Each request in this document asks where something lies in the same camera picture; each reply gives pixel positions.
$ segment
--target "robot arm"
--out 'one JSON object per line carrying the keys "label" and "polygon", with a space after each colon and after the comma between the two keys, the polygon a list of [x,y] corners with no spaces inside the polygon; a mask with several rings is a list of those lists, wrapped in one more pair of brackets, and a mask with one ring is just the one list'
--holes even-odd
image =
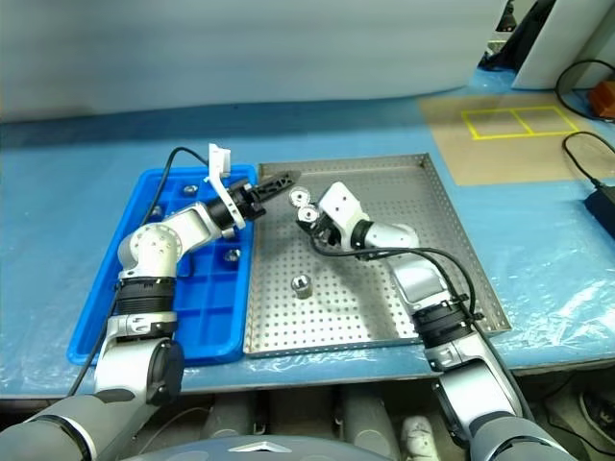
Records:
{"label": "robot arm", "polygon": [[[378,249],[420,246],[413,228],[370,221],[342,182],[334,183],[317,204],[293,205],[299,208],[298,224],[316,249],[318,245],[336,246],[342,252],[374,249],[370,253],[377,255]],[[440,271],[419,255],[397,252],[383,261],[431,369],[440,374],[434,391],[451,435],[470,447],[472,459],[573,459],[547,432],[525,419],[515,387],[463,308],[466,298],[453,295]]]}
{"label": "robot arm", "polygon": [[[208,180],[216,190],[228,168],[225,155],[210,145]],[[245,180],[228,189],[222,186],[217,199],[187,206],[125,237],[118,250],[123,270],[115,313],[107,323],[94,394],[60,400],[0,433],[3,459],[115,460],[158,408],[181,390],[184,354],[173,340],[177,316],[172,310],[178,261],[210,241],[233,235],[245,220],[262,216],[262,203],[295,179],[288,172],[256,186]]]}

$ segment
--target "metal perforated tray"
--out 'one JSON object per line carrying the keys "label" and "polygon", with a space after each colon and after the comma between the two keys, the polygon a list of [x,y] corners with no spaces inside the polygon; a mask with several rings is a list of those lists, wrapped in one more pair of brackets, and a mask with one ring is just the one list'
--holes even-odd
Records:
{"label": "metal perforated tray", "polygon": [[[422,246],[456,255],[476,285],[483,327],[510,329],[428,154],[265,163],[258,173],[264,178],[283,170],[302,172],[298,184],[310,190],[312,200],[342,181],[373,221],[413,226]],[[280,196],[257,221],[244,352],[270,356],[416,342],[385,266],[317,255],[295,217],[296,208]],[[453,283],[464,287],[455,268],[446,261],[444,266]],[[313,285],[305,300],[290,288],[300,274],[310,276]]]}

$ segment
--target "blue table surface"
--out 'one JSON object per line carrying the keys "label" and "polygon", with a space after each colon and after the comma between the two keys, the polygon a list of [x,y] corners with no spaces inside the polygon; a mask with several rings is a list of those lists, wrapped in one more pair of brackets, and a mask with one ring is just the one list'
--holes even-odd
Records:
{"label": "blue table surface", "polygon": [[[479,71],[445,94],[508,92],[512,78]],[[615,140],[612,126],[595,128]],[[170,109],[2,127],[0,397],[67,391],[78,367],[66,346],[138,176],[177,145],[205,153],[209,142],[253,164],[429,152],[513,325],[494,339],[505,361],[526,368],[615,355],[615,244],[582,204],[587,183],[457,186],[416,98]],[[190,368],[184,389],[428,372],[420,346],[400,346]],[[91,386],[90,373],[82,392]]]}

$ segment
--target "cardboard mat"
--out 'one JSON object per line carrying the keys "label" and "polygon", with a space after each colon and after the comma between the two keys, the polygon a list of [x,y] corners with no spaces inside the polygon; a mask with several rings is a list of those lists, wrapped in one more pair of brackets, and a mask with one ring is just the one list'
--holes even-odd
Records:
{"label": "cardboard mat", "polygon": [[[583,178],[561,140],[592,130],[551,93],[434,96],[419,105],[459,185]],[[579,136],[569,146],[594,176],[615,177],[615,156],[600,141]]]}

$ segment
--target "orange object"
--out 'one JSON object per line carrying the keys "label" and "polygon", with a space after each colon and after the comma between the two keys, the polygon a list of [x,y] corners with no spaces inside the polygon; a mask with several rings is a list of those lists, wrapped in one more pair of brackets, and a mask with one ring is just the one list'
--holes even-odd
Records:
{"label": "orange object", "polygon": [[589,103],[599,117],[615,118],[615,82],[600,82],[589,92]]}

